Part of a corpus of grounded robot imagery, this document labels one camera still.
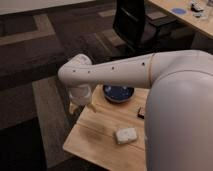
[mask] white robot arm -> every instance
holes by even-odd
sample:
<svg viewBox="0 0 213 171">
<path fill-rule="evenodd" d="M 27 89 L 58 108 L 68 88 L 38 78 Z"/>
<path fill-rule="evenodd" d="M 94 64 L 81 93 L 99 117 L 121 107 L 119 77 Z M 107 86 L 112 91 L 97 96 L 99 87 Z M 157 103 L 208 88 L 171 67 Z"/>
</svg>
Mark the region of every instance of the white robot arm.
<svg viewBox="0 0 213 171">
<path fill-rule="evenodd" d="M 80 54 L 58 75 L 79 105 L 90 101 L 91 84 L 151 88 L 145 120 L 147 170 L 213 170 L 212 55 L 187 50 L 92 65 Z"/>
</svg>

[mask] floor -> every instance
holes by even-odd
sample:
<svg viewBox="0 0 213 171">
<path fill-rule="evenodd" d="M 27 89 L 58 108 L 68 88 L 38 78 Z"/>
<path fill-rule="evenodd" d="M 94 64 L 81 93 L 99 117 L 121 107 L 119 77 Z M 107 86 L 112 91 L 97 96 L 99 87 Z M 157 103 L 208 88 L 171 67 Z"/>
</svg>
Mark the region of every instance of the floor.
<svg viewBox="0 0 213 171">
<path fill-rule="evenodd" d="M 125 55 L 112 29 L 115 5 L 102 0 L 0 17 L 0 170 L 104 170 L 62 150 L 81 109 L 69 114 L 56 73 L 79 53 L 95 64 Z"/>
</svg>

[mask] bowl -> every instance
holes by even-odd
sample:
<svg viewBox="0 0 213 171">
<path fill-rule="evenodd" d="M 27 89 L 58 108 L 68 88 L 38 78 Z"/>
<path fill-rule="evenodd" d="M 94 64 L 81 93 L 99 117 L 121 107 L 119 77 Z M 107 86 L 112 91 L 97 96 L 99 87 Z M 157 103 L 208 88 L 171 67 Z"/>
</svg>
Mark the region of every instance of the bowl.
<svg viewBox="0 0 213 171">
<path fill-rule="evenodd" d="M 134 94 L 133 87 L 103 85 L 105 98 L 113 103 L 123 103 Z"/>
</svg>

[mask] table surface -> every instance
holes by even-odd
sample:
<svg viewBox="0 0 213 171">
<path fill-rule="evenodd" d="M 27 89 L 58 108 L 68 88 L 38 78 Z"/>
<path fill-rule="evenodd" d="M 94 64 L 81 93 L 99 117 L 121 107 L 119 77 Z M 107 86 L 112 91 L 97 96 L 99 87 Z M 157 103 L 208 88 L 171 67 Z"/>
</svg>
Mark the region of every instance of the table surface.
<svg viewBox="0 0 213 171">
<path fill-rule="evenodd" d="M 145 171 L 144 121 L 137 117 L 145 108 L 147 89 L 135 89 L 132 99 L 123 104 L 111 104 L 102 86 L 93 93 L 97 112 L 85 107 L 66 139 L 63 149 L 108 170 Z M 138 140 L 116 144 L 114 132 L 119 128 L 135 127 Z"/>
<path fill-rule="evenodd" d="M 173 14 L 185 24 L 213 39 L 213 16 L 211 16 L 209 20 L 194 17 L 193 12 L 189 9 L 190 0 L 148 0 L 148 2 L 169 14 Z M 205 0 L 197 0 L 197 2 L 199 2 L 201 6 L 204 6 Z M 173 8 L 182 8 L 186 10 L 186 13 L 182 15 L 175 14 L 172 12 Z"/>
</svg>

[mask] office chair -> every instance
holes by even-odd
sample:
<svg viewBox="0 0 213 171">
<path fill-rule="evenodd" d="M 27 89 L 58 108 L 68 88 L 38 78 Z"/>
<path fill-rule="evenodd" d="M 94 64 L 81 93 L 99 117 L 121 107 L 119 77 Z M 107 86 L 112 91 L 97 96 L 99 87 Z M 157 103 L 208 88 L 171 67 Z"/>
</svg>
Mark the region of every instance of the office chair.
<svg viewBox="0 0 213 171">
<path fill-rule="evenodd" d="M 143 0 L 117 0 L 113 29 L 127 46 L 138 53 L 156 42 L 160 29 L 175 19 L 148 21 Z"/>
</svg>

